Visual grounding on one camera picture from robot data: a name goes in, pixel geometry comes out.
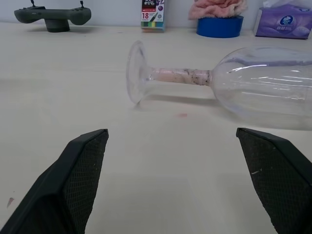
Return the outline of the purple tissue pack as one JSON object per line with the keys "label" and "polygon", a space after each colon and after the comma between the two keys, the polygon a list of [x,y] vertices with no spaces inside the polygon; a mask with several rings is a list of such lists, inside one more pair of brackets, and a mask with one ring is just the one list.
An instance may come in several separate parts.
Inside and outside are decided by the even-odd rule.
{"label": "purple tissue pack", "polygon": [[263,0],[253,29],[256,37],[308,39],[312,0]]}

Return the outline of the grey handheld remote controller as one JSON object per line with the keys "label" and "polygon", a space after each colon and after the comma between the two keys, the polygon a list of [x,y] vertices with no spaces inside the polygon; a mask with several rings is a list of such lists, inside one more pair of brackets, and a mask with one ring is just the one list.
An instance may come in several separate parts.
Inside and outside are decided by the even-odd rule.
{"label": "grey handheld remote controller", "polygon": [[36,6],[31,0],[32,6],[14,11],[16,19],[24,24],[30,24],[38,20],[44,20],[46,29],[50,33],[60,33],[70,31],[69,22],[74,25],[84,25],[92,17],[91,9],[81,7],[73,9],[47,9],[44,6]]}

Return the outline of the clear wine glass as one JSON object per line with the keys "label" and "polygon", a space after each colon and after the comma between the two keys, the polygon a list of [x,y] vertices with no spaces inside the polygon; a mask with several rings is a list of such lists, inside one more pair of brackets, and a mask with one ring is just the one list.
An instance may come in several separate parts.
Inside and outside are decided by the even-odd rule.
{"label": "clear wine glass", "polygon": [[312,52],[280,47],[245,47],[212,70],[150,67],[143,43],[129,52],[126,84],[139,104],[149,81],[208,86],[228,111],[264,127],[312,130]]}

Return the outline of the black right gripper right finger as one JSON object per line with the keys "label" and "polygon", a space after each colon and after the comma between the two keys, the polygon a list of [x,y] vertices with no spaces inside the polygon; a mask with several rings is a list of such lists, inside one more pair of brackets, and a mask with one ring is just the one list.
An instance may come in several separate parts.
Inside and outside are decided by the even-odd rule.
{"label": "black right gripper right finger", "polygon": [[253,187],[278,234],[312,234],[312,162],[290,141],[238,128]]}

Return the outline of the marker pen box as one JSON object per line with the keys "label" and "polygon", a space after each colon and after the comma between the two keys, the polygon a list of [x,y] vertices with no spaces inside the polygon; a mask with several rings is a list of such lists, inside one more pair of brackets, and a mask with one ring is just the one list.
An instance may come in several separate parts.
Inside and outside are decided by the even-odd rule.
{"label": "marker pen box", "polygon": [[164,32],[166,0],[141,0],[141,29],[143,32]]}

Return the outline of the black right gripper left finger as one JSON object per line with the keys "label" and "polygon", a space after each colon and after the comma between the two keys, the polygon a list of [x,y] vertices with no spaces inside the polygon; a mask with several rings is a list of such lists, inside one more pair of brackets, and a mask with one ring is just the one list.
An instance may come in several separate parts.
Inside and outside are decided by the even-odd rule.
{"label": "black right gripper left finger", "polygon": [[35,181],[0,234],[85,234],[96,198],[108,130],[71,140]]}

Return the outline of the blue bowl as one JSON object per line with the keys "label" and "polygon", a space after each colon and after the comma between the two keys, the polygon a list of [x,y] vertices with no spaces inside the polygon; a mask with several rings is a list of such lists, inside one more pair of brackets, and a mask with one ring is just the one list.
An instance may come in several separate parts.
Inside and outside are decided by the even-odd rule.
{"label": "blue bowl", "polygon": [[236,38],[240,35],[244,17],[202,18],[197,21],[196,33],[208,38]]}

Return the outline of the pink towel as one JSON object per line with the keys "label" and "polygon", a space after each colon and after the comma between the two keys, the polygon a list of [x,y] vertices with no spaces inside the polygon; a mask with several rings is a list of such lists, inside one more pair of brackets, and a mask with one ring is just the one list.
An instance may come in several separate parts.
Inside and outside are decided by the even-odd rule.
{"label": "pink towel", "polygon": [[195,0],[188,19],[232,18],[247,9],[247,0]]}

